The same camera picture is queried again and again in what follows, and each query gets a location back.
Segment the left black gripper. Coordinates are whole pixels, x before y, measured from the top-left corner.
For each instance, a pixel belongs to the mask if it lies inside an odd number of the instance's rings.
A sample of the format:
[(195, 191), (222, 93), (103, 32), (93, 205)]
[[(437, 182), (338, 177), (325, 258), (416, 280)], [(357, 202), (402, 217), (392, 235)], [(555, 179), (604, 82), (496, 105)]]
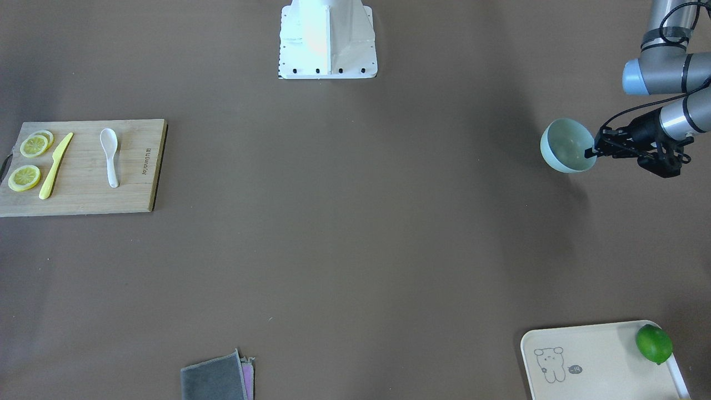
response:
[(694, 138), (683, 139), (669, 136), (661, 124), (661, 110), (636, 117), (623, 130), (600, 129), (594, 137), (593, 147), (584, 150), (586, 159), (599, 157), (637, 158), (638, 165), (662, 178), (677, 177), (682, 166), (691, 162), (684, 147)]

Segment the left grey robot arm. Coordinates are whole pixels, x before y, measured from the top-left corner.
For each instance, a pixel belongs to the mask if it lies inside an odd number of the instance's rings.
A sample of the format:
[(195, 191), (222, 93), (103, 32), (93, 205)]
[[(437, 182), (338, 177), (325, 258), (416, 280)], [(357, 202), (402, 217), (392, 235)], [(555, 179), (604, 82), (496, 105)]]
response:
[(677, 177), (690, 157), (684, 148), (709, 132), (710, 55), (688, 52), (693, 31), (708, 1), (655, 1), (640, 55), (624, 67), (627, 94), (669, 94), (651, 102), (651, 111), (625, 127), (603, 124), (587, 159), (635, 158), (643, 169), (663, 178)]

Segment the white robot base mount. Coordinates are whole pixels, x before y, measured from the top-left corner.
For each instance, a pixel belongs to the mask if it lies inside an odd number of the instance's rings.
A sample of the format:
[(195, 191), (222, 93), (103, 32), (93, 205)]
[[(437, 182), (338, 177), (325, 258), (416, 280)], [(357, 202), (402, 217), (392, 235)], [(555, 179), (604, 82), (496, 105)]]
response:
[(373, 10), (363, 2), (292, 1), (280, 16), (280, 79), (378, 75)]

